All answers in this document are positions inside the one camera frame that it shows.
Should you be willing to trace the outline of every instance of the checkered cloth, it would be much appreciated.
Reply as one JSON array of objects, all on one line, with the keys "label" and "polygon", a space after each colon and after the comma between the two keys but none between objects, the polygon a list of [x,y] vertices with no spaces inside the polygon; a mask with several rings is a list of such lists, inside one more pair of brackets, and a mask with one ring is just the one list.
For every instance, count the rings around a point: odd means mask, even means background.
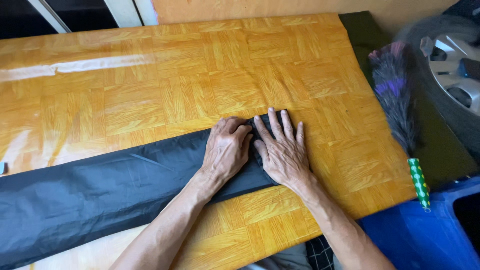
[{"label": "checkered cloth", "polygon": [[320,235],[305,244],[307,246],[308,262],[313,270],[334,270],[333,250],[325,236]]}]

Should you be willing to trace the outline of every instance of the wooden table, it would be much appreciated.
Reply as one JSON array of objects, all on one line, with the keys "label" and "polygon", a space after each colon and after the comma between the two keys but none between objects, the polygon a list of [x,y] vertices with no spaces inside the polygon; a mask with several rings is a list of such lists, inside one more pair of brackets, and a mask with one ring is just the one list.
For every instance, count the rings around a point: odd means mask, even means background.
[{"label": "wooden table", "polygon": [[[315,174],[354,218],[413,198],[336,14],[121,28],[0,41],[0,157],[52,166],[287,108]],[[144,226],[35,263],[106,269]],[[174,267],[233,269],[321,234],[276,186],[206,207]]]}]

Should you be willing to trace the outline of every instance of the blue container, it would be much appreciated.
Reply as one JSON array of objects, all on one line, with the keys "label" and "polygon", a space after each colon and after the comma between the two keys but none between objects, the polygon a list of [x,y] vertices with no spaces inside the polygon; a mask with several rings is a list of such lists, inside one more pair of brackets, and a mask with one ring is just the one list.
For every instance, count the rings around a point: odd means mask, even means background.
[{"label": "blue container", "polygon": [[430,202],[430,213],[416,199],[365,217],[360,224],[399,270],[480,270],[479,255],[466,233],[477,240],[480,235],[480,177],[452,183],[430,194]]}]

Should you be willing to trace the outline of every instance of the folded fabric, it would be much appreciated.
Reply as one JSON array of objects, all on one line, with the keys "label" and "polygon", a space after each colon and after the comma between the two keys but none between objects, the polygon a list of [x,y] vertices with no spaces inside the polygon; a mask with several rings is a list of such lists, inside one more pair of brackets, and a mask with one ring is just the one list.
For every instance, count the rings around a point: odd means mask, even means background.
[{"label": "folded fabric", "polygon": [[[268,116],[262,115],[271,133]],[[253,119],[255,139],[259,139]],[[150,223],[201,167],[210,129],[0,179],[0,269]],[[250,158],[212,198],[277,185]]]}]

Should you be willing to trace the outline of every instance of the green tube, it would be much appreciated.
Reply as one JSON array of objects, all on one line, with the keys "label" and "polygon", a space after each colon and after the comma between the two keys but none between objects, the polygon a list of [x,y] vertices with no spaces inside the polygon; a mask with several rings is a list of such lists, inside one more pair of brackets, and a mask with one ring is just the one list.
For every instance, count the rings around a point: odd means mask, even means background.
[{"label": "green tube", "polygon": [[420,204],[425,211],[430,211],[430,194],[428,194],[427,184],[425,183],[425,177],[419,165],[419,159],[408,159],[408,165],[410,166],[410,174]]}]

